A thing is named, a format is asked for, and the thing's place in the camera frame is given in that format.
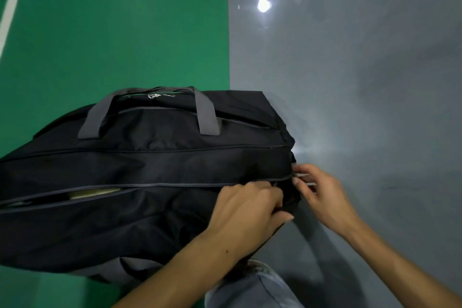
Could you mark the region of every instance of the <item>gray pants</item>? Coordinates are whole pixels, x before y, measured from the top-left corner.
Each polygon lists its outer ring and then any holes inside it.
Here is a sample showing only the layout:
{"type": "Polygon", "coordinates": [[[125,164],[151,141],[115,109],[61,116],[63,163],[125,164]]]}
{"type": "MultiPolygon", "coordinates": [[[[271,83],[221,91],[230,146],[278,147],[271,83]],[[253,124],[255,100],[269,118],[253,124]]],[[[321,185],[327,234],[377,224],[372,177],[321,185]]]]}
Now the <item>gray pants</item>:
{"type": "Polygon", "coordinates": [[[294,293],[269,267],[255,266],[241,279],[222,281],[205,295],[205,308],[302,308],[294,293]]]}

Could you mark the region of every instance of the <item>bag handle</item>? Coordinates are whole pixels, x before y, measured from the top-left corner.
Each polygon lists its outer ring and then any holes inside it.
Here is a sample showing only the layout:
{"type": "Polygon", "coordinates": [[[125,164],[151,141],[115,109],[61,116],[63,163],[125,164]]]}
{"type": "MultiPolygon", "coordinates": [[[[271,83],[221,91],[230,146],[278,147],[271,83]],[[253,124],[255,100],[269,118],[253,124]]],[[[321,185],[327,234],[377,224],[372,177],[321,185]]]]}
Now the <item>bag handle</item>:
{"type": "Polygon", "coordinates": [[[215,115],[215,106],[213,102],[203,93],[194,87],[156,87],[152,89],[146,88],[125,88],[116,90],[106,96],[90,111],[87,118],[78,132],[79,139],[100,139],[100,129],[104,118],[106,117],[112,101],[116,97],[132,94],[146,94],[152,92],[172,92],[180,90],[189,90],[194,94],[197,110],[197,122],[199,123],[199,132],[201,135],[220,135],[220,128],[215,115]]]}

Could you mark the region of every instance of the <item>glossy gray floor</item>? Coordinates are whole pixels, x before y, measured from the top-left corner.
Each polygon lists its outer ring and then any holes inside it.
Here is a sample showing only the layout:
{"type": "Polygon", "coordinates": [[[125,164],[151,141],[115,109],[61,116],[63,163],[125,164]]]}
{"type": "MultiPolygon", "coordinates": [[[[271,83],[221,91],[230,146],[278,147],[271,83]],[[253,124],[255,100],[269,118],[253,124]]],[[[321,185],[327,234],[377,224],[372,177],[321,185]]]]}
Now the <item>glossy gray floor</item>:
{"type": "MultiPolygon", "coordinates": [[[[229,0],[231,88],[262,90],[298,161],[462,294],[461,0],[258,1],[229,0]]],[[[308,307],[399,306],[306,205],[258,256],[308,307]]]]}

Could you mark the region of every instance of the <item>person's right arm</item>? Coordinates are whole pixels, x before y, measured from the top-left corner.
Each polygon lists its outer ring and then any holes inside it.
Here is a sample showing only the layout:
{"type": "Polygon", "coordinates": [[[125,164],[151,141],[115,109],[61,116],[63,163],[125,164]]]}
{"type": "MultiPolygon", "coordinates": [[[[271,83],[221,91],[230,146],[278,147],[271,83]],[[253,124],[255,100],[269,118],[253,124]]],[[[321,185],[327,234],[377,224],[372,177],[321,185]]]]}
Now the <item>person's right arm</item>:
{"type": "Polygon", "coordinates": [[[385,243],[356,213],[341,183],[312,164],[294,166],[294,178],[318,220],[345,239],[406,308],[462,307],[462,298],[385,243]],[[316,183],[315,193],[305,182],[316,183]]]}

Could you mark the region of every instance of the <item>white court line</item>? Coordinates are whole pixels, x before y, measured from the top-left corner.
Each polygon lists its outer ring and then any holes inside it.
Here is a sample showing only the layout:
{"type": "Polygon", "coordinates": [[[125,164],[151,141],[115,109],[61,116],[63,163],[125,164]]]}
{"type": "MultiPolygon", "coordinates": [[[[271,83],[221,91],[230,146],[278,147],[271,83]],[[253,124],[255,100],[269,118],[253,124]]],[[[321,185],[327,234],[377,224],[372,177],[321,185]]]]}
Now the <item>white court line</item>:
{"type": "Polygon", "coordinates": [[[6,38],[10,30],[11,22],[13,21],[17,3],[18,0],[6,0],[5,9],[3,10],[0,21],[0,59],[3,54],[3,48],[5,48],[6,38]]]}

